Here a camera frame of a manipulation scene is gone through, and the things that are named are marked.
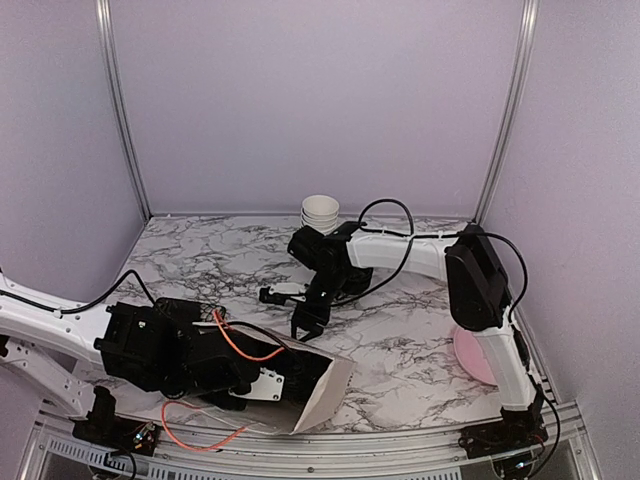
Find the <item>red wire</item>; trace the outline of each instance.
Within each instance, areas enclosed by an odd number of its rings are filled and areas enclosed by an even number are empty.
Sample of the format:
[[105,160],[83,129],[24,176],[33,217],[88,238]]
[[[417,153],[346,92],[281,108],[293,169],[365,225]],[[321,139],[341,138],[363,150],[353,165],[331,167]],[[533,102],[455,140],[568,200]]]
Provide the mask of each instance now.
[[273,357],[278,355],[280,352],[284,352],[284,348],[280,347],[276,351],[274,351],[274,352],[270,353],[269,355],[267,355],[266,357],[252,357],[251,355],[247,355],[242,350],[240,350],[235,343],[233,343],[233,340],[231,340],[231,338],[229,338],[229,335],[227,335],[227,332],[225,332],[223,324],[226,325],[227,327],[229,327],[229,325],[227,325],[227,323],[220,316],[220,314],[218,313],[217,310],[214,310],[213,318],[216,319],[216,323],[218,324],[218,328],[220,329],[220,332],[222,333],[222,336],[225,338],[227,343],[229,343],[229,345],[231,345],[231,348],[233,348],[238,353],[238,355],[240,355],[241,357],[246,358],[247,360],[251,360],[253,362],[266,362],[267,360],[271,360]]
[[167,406],[171,404],[182,405],[183,407],[189,408],[191,410],[199,411],[201,409],[198,407],[194,407],[193,405],[189,405],[188,403],[176,402],[175,400],[168,400],[164,402],[164,404],[162,405],[162,413],[160,418],[162,419],[162,426],[164,427],[164,431],[167,432],[167,435],[169,435],[169,438],[171,438],[171,440],[173,440],[176,443],[176,445],[184,448],[185,450],[190,450],[192,452],[210,452],[211,450],[218,450],[219,448],[224,447],[227,443],[229,443],[231,440],[236,438],[238,435],[240,435],[242,432],[244,432],[247,429],[247,427],[241,427],[235,432],[233,432],[231,435],[229,435],[227,438],[222,440],[221,442],[218,442],[215,445],[211,445],[210,447],[192,447],[191,445],[187,445],[186,443],[178,439],[178,437],[176,437],[173,434],[173,432],[169,429],[169,425],[167,425],[165,411],[167,409]]

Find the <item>marble table top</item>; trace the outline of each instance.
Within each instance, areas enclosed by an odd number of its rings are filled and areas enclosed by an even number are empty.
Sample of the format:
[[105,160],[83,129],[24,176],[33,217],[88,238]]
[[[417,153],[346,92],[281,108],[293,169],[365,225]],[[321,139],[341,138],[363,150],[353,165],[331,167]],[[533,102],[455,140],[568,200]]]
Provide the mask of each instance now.
[[[384,219],[395,226],[399,220]],[[460,229],[447,220],[419,220],[417,231]],[[264,305],[261,286],[307,283],[313,272],[287,254],[299,217],[153,218],[133,249],[125,269],[136,269],[156,297],[210,301],[227,307],[231,320],[243,320],[289,334],[292,306]],[[380,270],[374,283],[389,275]],[[132,283],[110,301],[145,304]],[[472,379],[453,350],[455,323],[446,285],[402,273],[381,290],[334,309],[322,337],[311,344],[357,362],[344,402],[315,432],[375,432],[428,428],[494,417],[497,390]],[[145,394],[104,372],[79,365],[76,373],[108,386],[118,411],[159,419],[163,398]],[[174,422],[220,427],[206,414],[181,411]]]

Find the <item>pink plate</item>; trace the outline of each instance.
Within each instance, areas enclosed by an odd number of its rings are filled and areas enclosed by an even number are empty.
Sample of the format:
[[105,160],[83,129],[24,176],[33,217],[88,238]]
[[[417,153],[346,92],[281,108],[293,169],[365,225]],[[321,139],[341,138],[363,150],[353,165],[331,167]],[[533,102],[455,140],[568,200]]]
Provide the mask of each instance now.
[[458,362],[469,375],[482,383],[497,385],[489,362],[487,362],[480,344],[470,331],[456,327],[456,331],[453,333],[453,349],[458,357]]

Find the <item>ventilation grille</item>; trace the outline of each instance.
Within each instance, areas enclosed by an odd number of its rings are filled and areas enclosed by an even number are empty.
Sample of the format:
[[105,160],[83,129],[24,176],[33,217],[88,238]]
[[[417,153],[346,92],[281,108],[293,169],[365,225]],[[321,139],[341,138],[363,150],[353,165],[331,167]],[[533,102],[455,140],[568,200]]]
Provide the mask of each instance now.
[[[108,458],[105,464],[105,456],[108,449],[80,443],[74,439],[60,438],[54,435],[49,437],[47,451],[61,457],[75,460],[78,463],[109,470],[114,473],[130,472],[131,461],[127,457]],[[137,479],[145,480],[260,480],[260,476],[245,475],[220,475],[202,470],[183,468],[173,465],[156,463],[154,458],[136,456],[138,466]],[[394,475],[375,477],[376,480],[462,480],[460,469],[448,468],[424,474]]]

